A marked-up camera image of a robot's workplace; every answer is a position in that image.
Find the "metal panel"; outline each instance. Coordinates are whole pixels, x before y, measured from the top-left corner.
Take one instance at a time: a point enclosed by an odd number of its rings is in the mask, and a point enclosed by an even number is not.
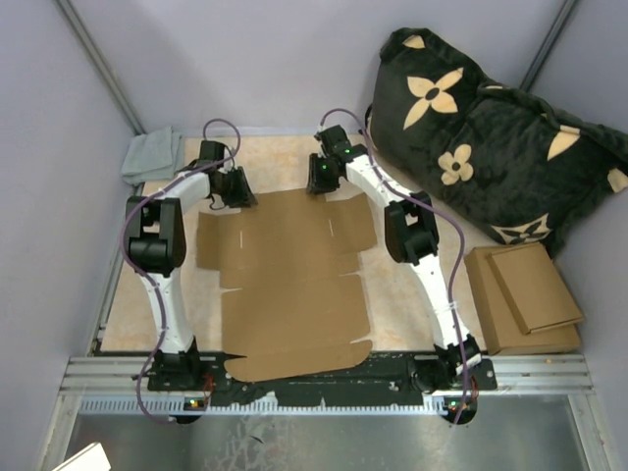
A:
[[[45,441],[46,448],[35,469],[49,471],[64,461],[81,404],[82,400],[79,396],[57,398]]]
[[[188,398],[198,398],[188,394]],[[250,404],[232,404],[229,407],[207,407],[205,410],[185,410],[188,399],[182,395],[152,395],[144,401],[144,406],[153,415],[446,415],[445,400],[442,397],[424,397],[423,405],[392,405],[366,407],[330,407],[324,403],[318,407],[279,406],[270,393]],[[137,398],[134,395],[89,396],[82,401],[80,413],[83,415],[141,415]]]
[[[619,456],[605,424],[600,422],[596,398],[571,395],[569,404],[589,467],[595,471],[619,470]]]
[[[69,453],[99,441],[117,471],[586,470],[565,397],[488,397],[468,427],[439,417],[203,418],[80,415]]]

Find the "metal frame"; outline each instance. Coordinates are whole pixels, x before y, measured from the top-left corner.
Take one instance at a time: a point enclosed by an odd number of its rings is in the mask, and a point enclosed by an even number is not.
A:
[[[566,395],[576,429],[590,469],[618,470],[615,447],[603,422],[591,376],[583,355],[496,356],[494,362],[498,388],[482,391],[480,396]],[[142,357],[73,357],[61,384],[42,465],[49,470],[65,457],[77,414],[138,414],[134,381],[144,361]],[[142,397],[155,413],[184,415],[184,398],[194,392],[150,392],[142,381]],[[461,392],[447,392],[459,395]],[[205,415],[437,415],[442,413],[442,398],[434,397],[425,407],[300,408],[277,406],[272,397],[247,406],[208,407]]]
[[[100,49],[97,47],[89,31],[82,22],[71,0],[53,0],[66,20],[70,30],[78,43],[85,51],[88,60],[94,66],[102,83],[109,91],[116,106],[122,112],[125,120],[136,134],[145,133],[131,101],[124,93],[122,86],[111,67],[107,63]],[[557,39],[564,30],[569,18],[574,12],[578,0],[565,0],[562,4],[551,28],[531,63],[520,87],[528,91],[534,84],[541,68],[547,60]],[[134,194],[141,194],[141,187],[134,190]],[[93,353],[102,340],[104,329],[113,303],[118,279],[122,270],[122,257],[116,253],[110,264],[110,276],[104,287],[101,297],[101,308],[96,316],[93,330],[93,342],[87,355]],[[620,469],[616,457],[615,446],[612,444],[608,428],[603,421],[600,405],[595,396],[591,377],[582,355],[551,355],[551,356],[512,356],[492,358],[497,375],[498,389],[493,392],[480,392],[481,396],[495,395],[567,395],[569,404],[580,437],[582,447],[593,470]],[[132,406],[134,401],[134,382],[130,376],[139,372],[143,358],[141,357],[73,357],[70,359],[57,403],[50,421],[46,438],[46,447],[42,452],[38,469],[49,471],[63,462],[70,442],[76,417],[79,413],[137,413]],[[142,382],[142,396],[154,407],[166,407],[170,412],[174,408],[181,411],[181,401],[189,393],[182,392],[149,392],[145,381]],[[427,408],[435,408],[438,413],[438,404],[441,398],[436,397],[434,403]],[[272,400],[258,402],[251,407],[234,407],[229,410],[208,408],[208,414],[235,414],[235,413],[282,413],[273,405]],[[307,410],[290,410],[286,413],[342,413],[342,411],[313,408]],[[356,410],[364,413],[422,413],[421,410],[407,410],[391,407],[386,410]]]
[[[537,81],[539,74],[541,73],[541,69],[543,65],[548,60],[548,57],[551,54],[556,42],[560,38],[563,30],[567,26],[567,21],[571,18],[571,15],[576,9],[576,6],[580,0],[565,0],[560,10],[558,10],[558,14],[556,18],[554,18],[551,27],[549,28],[548,34],[546,35],[541,47],[537,51],[530,67],[528,68],[528,72],[526,72],[525,77],[521,80],[521,84],[519,88],[523,91],[530,91],[530,89],[534,86],[534,83]]]
[[[70,0],[53,0],[61,16],[66,21],[68,28],[74,34],[78,43],[87,56],[87,60],[96,70],[102,80],[103,85],[111,95],[112,100],[123,115],[127,124],[135,134],[146,133],[146,128],[133,108],[131,101],[124,92],[120,81],[116,78],[111,66],[107,63],[105,56],[100,51],[91,34],[85,27],[79,13]]]

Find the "cable tie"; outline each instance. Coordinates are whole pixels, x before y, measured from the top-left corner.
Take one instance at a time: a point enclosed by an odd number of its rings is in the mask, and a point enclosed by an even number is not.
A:
[[[160,293],[161,293],[161,289],[159,288],[158,285],[157,286],[151,285],[150,288],[147,288],[146,290],[148,290],[148,291],[160,291]]]
[[[379,191],[379,190],[381,190],[381,189],[388,189],[388,188],[386,187],[386,183],[390,183],[390,182],[391,182],[391,181],[390,181],[390,180],[387,180],[386,178],[378,179],[378,183],[377,183],[377,186],[376,186],[376,190],[377,190],[377,191]]]
[[[455,311],[456,316],[458,315],[458,301],[450,302],[447,306],[441,307],[439,309],[435,309],[434,312],[438,314],[445,314],[447,312]]]

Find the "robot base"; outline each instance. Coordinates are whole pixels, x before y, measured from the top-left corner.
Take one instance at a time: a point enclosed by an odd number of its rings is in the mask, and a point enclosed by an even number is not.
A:
[[[443,418],[450,424],[453,424],[453,422],[455,421],[455,416],[458,413],[458,407],[463,407],[463,409],[457,425],[468,424],[473,420],[475,414],[478,412],[478,402],[475,400],[467,400],[466,404],[462,405],[459,399],[455,397],[446,397],[445,404],[447,415],[443,416]]]
[[[148,370],[149,391],[202,391],[209,365],[200,359],[196,339],[188,351],[164,353],[159,350]]]
[[[435,391],[462,390],[462,377],[452,376],[446,363],[439,359],[426,361],[417,359],[414,369],[410,370],[412,382],[423,393],[431,394]],[[473,379],[480,391],[490,391],[497,388],[493,362],[489,358],[469,368],[469,381]]]

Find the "beige flower pattern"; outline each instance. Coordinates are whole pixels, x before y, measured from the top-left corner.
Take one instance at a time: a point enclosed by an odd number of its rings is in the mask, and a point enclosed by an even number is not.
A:
[[[530,223],[522,224],[514,228],[503,228],[499,226],[492,226],[492,228],[503,238],[504,243],[533,242],[544,239],[550,235],[551,229],[548,228],[548,215],[549,213],[546,213]]]
[[[548,160],[564,152],[580,138],[580,130],[571,126],[560,126],[560,131],[554,136],[549,145]]]
[[[610,184],[611,189],[615,193],[628,188],[628,176],[619,169],[612,169],[608,172],[607,179],[608,184]]]
[[[419,35],[409,36],[405,41],[403,41],[403,45],[405,47],[411,47],[412,49],[425,49],[425,42]]]
[[[419,98],[405,117],[403,128],[409,127],[419,121],[429,108],[439,113],[457,113],[458,107],[453,97],[446,92],[462,79],[463,69],[451,71],[433,83],[431,80],[422,77],[408,77],[408,88],[410,92]]]
[[[451,155],[446,152],[439,157],[439,166],[443,169],[441,181],[443,184],[454,184],[459,180],[468,182],[473,177],[473,167],[469,163],[471,158],[471,146],[460,144]]]

